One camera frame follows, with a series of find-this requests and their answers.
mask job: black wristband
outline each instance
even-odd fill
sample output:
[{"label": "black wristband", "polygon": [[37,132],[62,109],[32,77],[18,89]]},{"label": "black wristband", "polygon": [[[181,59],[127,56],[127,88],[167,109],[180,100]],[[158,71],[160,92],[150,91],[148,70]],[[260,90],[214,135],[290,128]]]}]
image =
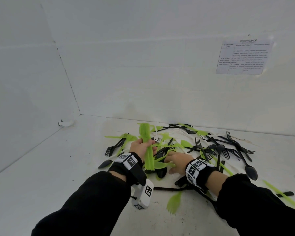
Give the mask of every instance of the black wristband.
[{"label": "black wristband", "polygon": [[209,176],[216,170],[218,169],[215,166],[203,159],[193,159],[186,166],[186,176],[193,185],[206,189]]},{"label": "black wristband", "polygon": [[[142,169],[143,163],[141,158],[135,152],[130,152],[130,153],[135,157],[135,159],[137,159],[138,161],[137,164],[139,164],[140,168]],[[115,171],[119,174],[126,176],[126,182],[129,186],[138,184],[137,178],[134,177],[134,175],[124,166],[123,163],[114,162],[108,171]]]}]

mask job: white tracking device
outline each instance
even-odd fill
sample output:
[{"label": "white tracking device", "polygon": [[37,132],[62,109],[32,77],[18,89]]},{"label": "white tracking device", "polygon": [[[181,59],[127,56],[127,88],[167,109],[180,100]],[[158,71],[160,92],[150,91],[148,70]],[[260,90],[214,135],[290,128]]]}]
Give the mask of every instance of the white tracking device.
[{"label": "white tracking device", "polygon": [[133,185],[134,195],[132,197],[132,205],[138,210],[144,210],[150,205],[154,184],[149,179],[145,185]]}]

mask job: hand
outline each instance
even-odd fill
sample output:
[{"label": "hand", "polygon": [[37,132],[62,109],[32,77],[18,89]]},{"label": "hand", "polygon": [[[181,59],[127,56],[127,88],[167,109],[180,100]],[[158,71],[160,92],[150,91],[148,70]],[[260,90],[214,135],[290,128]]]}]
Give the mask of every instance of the hand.
[{"label": "hand", "polygon": [[181,175],[186,174],[186,166],[194,158],[192,155],[179,153],[179,152],[169,152],[168,156],[165,158],[164,163],[172,161],[176,167],[173,167],[169,170],[169,174],[179,173]]},{"label": "hand", "polygon": [[[144,155],[146,150],[149,146],[155,144],[154,140],[149,140],[148,142],[144,143],[142,139],[138,139],[131,143],[130,152],[135,152],[141,158],[142,162],[144,162]],[[153,155],[156,154],[157,147],[153,147]]]}]

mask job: person's left hand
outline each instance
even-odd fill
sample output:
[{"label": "person's left hand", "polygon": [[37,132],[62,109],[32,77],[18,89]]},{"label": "person's left hand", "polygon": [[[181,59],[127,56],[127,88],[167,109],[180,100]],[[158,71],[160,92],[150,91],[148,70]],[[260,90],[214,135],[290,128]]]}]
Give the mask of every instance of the person's left hand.
[{"label": "person's left hand", "polygon": [[[138,139],[131,143],[130,151],[129,152],[135,152],[138,154],[138,156],[141,158],[142,162],[144,162],[144,155],[146,153],[146,150],[149,146],[152,144],[155,144],[154,140],[149,140],[148,142],[144,143],[142,139]],[[153,147],[153,155],[156,154],[157,147]]]}]

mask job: person's right hand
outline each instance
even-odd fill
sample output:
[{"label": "person's right hand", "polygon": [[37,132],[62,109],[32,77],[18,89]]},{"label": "person's right hand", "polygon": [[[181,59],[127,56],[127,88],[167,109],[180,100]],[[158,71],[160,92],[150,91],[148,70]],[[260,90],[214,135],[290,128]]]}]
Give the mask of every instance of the person's right hand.
[{"label": "person's right hand", "polygon": [[176,167],[169,170],[169,174],[179,173],[185,175],[186,165],[193,159],[192,155],[172,151],[168,153],[164,163],[172,161],[176,165]]}]

